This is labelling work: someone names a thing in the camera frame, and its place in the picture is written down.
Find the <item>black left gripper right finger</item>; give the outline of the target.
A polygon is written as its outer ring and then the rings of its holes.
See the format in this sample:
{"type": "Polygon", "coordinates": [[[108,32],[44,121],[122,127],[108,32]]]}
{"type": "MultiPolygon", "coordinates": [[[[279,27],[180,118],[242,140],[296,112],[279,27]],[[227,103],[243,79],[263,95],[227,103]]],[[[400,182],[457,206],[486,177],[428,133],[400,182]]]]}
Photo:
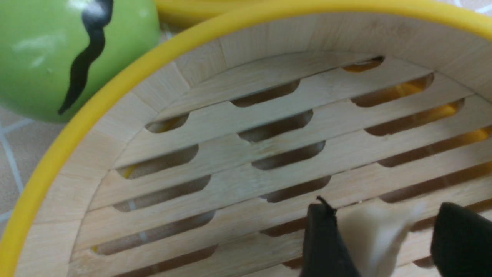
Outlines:
{"type": "Polygon", "coordinates": [[[442,203],[430,253],[442,277],[492,275],[492,223],[454,203],[442,203]]]}

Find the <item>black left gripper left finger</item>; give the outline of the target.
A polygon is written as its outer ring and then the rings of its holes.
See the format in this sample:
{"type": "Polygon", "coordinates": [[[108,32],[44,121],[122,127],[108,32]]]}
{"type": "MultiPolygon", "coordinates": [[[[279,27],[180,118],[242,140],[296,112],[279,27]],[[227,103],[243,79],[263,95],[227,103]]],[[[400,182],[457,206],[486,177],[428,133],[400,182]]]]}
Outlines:
{"type": "Polygon", "coordinates": [[[321,196],[316,198],[319,203],[307,209],[300,276],[359,277],[339,231],[337,209],[321,196]]]}

